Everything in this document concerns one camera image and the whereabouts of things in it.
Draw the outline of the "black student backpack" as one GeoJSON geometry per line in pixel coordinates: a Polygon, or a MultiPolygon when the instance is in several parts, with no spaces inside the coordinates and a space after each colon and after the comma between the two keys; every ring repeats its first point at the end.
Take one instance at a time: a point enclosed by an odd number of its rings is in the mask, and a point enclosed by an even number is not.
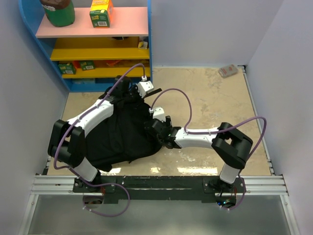
{"type": "Polygon", "coordinates": [[[113,164],[149,157],[161,149],[161,144],[144,129],[144,122],[152,120],[150,106],[145,101],[125,103],[123,93],[111,93],[116,99],[112,116],[86,136],[87,159],[102,171],[110,171],[113,164]]]}

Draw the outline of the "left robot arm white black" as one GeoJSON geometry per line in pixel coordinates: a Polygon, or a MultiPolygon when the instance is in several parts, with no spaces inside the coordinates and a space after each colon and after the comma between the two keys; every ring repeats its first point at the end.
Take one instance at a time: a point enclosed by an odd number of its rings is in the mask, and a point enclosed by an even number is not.
{"type": "Polygon", "coordinates": [[[134,161],[150,152],[143,123],[149,116],[144,102],[145,82],[120,77],[96,102],[77,117],[54,123],[47,153],[64,163],[90,192],[101,188],[100,171],[134,161]]]}

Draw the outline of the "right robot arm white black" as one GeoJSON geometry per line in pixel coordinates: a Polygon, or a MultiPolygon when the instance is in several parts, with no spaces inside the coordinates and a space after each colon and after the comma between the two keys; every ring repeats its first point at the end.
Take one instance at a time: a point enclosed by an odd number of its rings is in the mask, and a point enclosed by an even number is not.
{"type": "Polygon", "coordinates": [[[227,122],[207,130],[183,129],[172,126],[171,118],[166,116],[165,121],[154,118],[146,122],[144,128],[168,149],[188,147],[213,149],[224,161],[224,165],[219,179],[211,185],[223,192],[230,192],[235,187],[235,180],[245,168],[253,145],[250,137],[227,122]]]}

